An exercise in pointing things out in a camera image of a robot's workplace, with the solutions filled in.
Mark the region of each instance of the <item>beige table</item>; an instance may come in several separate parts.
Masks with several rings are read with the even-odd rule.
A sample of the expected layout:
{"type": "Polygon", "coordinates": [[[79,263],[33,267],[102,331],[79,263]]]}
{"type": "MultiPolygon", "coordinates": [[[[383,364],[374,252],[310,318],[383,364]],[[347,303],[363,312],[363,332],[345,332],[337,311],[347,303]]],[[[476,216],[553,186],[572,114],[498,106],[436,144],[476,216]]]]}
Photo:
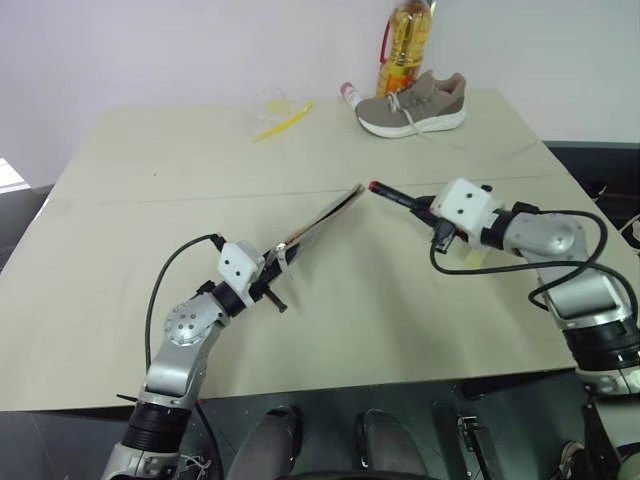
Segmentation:
{"type": "MultiPolygon", "coordinates": [[[[493,91],[469,95],[458,130],[385,141],[339,100],[252,144],[237,107],[108,113],[80,148],[0,276],[0,409],[118,405],[144,375],[143,323],[162,262],[197,235],[266,248],[354,182],[434,194],[457,176],[509,202],[597,208],[493,91]]],[[[638,287],[613,233],[602,261],[638,287]]],[[[589,228],[590,244],[595,231],[589,228]]],[[[426,226],[365,194],[274,284],[289,304],[236,318],[214,347],[202,396],[232,396],[572,366],[562,334],[530,306],[532,272],[447,277],[426,258],[426,226]]],[[[461,266],[456,248],[445,263],[461,266]]],[[[169,271],[165,312],[217,279],[198,246],[169,271]]],[[[489,264],[513,263],[496,252],[489,264]]]]}

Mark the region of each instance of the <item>yellow liquid bottle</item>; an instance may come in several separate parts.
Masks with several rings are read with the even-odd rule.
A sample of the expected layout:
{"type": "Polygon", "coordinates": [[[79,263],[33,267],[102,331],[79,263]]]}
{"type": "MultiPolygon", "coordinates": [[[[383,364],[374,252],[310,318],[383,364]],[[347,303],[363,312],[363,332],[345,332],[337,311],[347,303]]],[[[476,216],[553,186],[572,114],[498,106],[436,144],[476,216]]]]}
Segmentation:
{"type": "Polygon", "coordinates": [[[427,43],[431,16],[435,2],[413,0],[402,3],[391,14],[380,53],[380,75],[376,96],[382,97],[389,92],[406,87],[415,81],[424,46],[427,43]],[[391,53],[383,58],[389,30],[392,35],[391,53]]]}

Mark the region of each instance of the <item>black cable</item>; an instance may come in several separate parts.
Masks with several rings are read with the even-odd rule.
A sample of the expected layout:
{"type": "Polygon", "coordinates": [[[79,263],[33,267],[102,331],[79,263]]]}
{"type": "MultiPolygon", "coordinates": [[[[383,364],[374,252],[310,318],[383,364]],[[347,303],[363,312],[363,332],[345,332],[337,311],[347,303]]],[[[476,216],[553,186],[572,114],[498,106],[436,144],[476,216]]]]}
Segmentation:
{"type": "Polygon", "coordinates": [[[144,360],[147,370],[149,370],[149,366],[151,365],[151,316],[153,315],[153,306],[156,303],[156,297],[158,296],[158,290],[160,289],[160,284],[162,283],[164,274],[167,273],[167,269],[178,255],[180,255],[187,248],[192,247],[196,243],[204,242],[211,239],[211,237],[212,235],[202,235],[201,237],[194,238],[193,240],[185,243],[171,254],[171,256],[167,259],[166,262],[164,262],[164,265],[160,269],[158,278],[156,278],[156,283],[153,285],[153,290],[151,291],[149,305],[147,306],[147,316],[145,317],[144,321],[144,360]]]}
{"type": "Polygon", "coordinates": [[[207,416],[205,415],[200,404],[196,402],[196,412],[198,412],[198,416],[200,417],[200,421],[202,422],[202,426],[207,432],[207,437],[209,437],[209,443],[211,444],[211,457],[212,461],[212,471],[213,476],[211,478],[217,480],[224,479],[224,468],[222,466],[222,457],[220,457],[220,448],[218,447],[218,441],[216,440],[216,436],[213,433],[213,428],[211,428],[211,424],[209,420],[207,420],[207,416]]]}
{"type": "MultiPolygon", "coordinates": [[[[442,267],[438,264],[436,260],[436,249],[435,243],[431,244],[431,248],[429,249],[429,260],[431,261],[431,265],[438,272],[444,273],[447,275],[486,275],[490,273],[509,273],[509,272],[520,272],[522,270],[533,270],[537,268],[552,268],[552,267],[580,267],[585,262],[575,261],[575,260],[556,260],[551,262],[537,262],[537,263],[527,263],[525,265],[508,265],[504,267],[492,267],[492,268],[478,268],[472,270],[450,270],[448,268],[442,267]]],[[[594,270],[600,270],[605,272],[612,277],[614,277],[620,284],[622,288],[626,292],[629,297],[629,306],[631,308],[631,316],[634,320],[638,318],[638,298],[636,297],[635,292],[633,291],[633,287],[620,272],[616,270],[606,267],[604,265],[600,265],[599,263],[592,263],[588,268],[593,268],[594,270]]]]}
{"type": "Polygon", "coordinates": [[[554,281],[549,282],[545,285],[541,285],[529,293],[527,297],[529,301],[533,303],[536,307],[541,308],[543,310],[547,310],[547,311],[549,310],[547,306],[539,302],[538,300],[536,300],[535,297],[537,297],[543,292],[546,292],[552,289],[553,287],[557,287],[558,285],[571,280],[572,278],[576,278],[578,275],[584,272],[587,268],[589,268],[591,265],[596,263],[596,260],[600,258],[600,255],[604,251],[604,247],[607,245],[607,240],[609,237],[607,233],[607,226],[605,225],[605,223],[602,221],[602,219],[598,215],[595,215],[591,212],[583,212],[581,210],[546,210],[546,211],[539,212],[540,215],[545,215],[550,213],[572,215],[576,217],[585,217],[592,220],[593,222],[596,223],[596,225],[598,225],[598,229],[600,230],[600,239],[598,240],[598,244],[596,245],[596,248],[593,250],[593,253],[591,254],[591,256],[587,258],[584,262],[582,262],[582,265],[580,265],[578,268],[576,268],[572,272],[569,272],[566,275],[563,275],[562,277],[557,278],[554,281]]]}
{"type": "MultiPolygon", "coordinates": [[[[151,297],[149,297],[149,305],[147,306],[147,315],[145,317],[144,323],[144,356],[145,356],[145,365],[146,369],[149,370],[151,366],[151,317],[153,316],[153,306],[156,302],[156,297],[158,296],[158,290],[160,290],[160,284],[162,283],[162,279],[164,278],[165,273],[167,273],[167,269],[173,263],[173,261],[184,252],[187,248],[192,247],[200,242],[204,242],[206,240],[213,240],[216,237],[215,234],[210,235],[202,235],[200,237],[194,238],[193,240],[185,243],[181,247],[179,247],[175,252],[171,254],[171,256],[164,262],[162,268],[160,269],[160,273],[158,274],[158,278],[156,278],[156,283],[153,285],[153,290],[151,291],[151,297]]],[[[200,417],[200,421],[202,422],[202,426],[207,432],[207,436],[209,437],[209,442],[211,443],[212,457],[213,457],[213,471],[214,471],[214,479],[222,480],[224,478],[224,470],[222,467],[222,459],[220,457],[220,448],[218,447],[218,442],[216,440],[216,436],[213,433],[213,429],[207,420],[207,416],[202,411],[200,404],[196,401],[195,410],[198,412],[198,416],[200,417]]]]}

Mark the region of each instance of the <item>dark pants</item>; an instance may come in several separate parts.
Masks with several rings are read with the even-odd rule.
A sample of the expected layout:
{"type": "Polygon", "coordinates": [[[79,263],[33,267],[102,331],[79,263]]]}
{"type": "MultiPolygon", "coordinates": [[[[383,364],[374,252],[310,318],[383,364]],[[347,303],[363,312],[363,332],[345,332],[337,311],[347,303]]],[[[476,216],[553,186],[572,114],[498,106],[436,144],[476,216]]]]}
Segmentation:
{"type": "MultiPolygon", "coordinates": [[[[238,451],[227,480],[275,480],[289,473],[295,417],[265,415],[238,451]]],[[[369,471],[426,477],[420,453],[398,421],[380,410],[364,415],[369,471]]]]}

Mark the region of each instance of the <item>robotic arm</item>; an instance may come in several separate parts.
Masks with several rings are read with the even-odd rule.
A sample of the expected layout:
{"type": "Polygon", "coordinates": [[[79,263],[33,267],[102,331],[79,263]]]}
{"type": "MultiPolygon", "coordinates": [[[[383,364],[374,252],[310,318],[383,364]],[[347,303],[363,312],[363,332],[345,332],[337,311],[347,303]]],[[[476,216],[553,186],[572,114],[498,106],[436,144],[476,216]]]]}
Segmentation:
{"type": "MultiPolygon", "coordinates": [[[[440,272],[478,274],[536,268],[540,287],[532,293],[543,295],[546,308],[540,306],[551,313],[562,331],[590,394],[583,416],[594,478],[628,474],[625,470],[640,458],[638,453],[633,455],[633,445],[640,442],[638,306],[626,279],[595,263],[593,257],[599,255],[606,240],[602,221],[595,217],[604,237],[590,258],[583,227],[572,216],[594,217],[585,212],[541,212],[523,203],[506,210],[503,202],[491,196],[490,187],[478,187],[464,179],[449,183],[435,197],[418,199],[379,182],[372,182],[369,189],[409,208],[434,228],[430,258],[440,272]],[[511,252],[529,265],[447,270],[437,264],[436,253],[446,253],[455,236],[476,249],[511,252]]],[[[633,468],[638,468],[634,472],[640,475],[637,463],[633,468]]]]}
{"type": "Polygon", "coordinates": [[[114,446],[102,480],[174,478],[179,446],[206,375],[209,352],[220,333],[231,318],[263,297],[284,312],[287,306],[271,291],[271,282],[287,270],[327,221],[363,192],[364,187],[356,185],[264,255],[246,242],[209,237],[220,251],[218,272],[224,281],[205,283],[194,297],[169,312],[163,343],[147,370],[127,431],[114,446]]]}

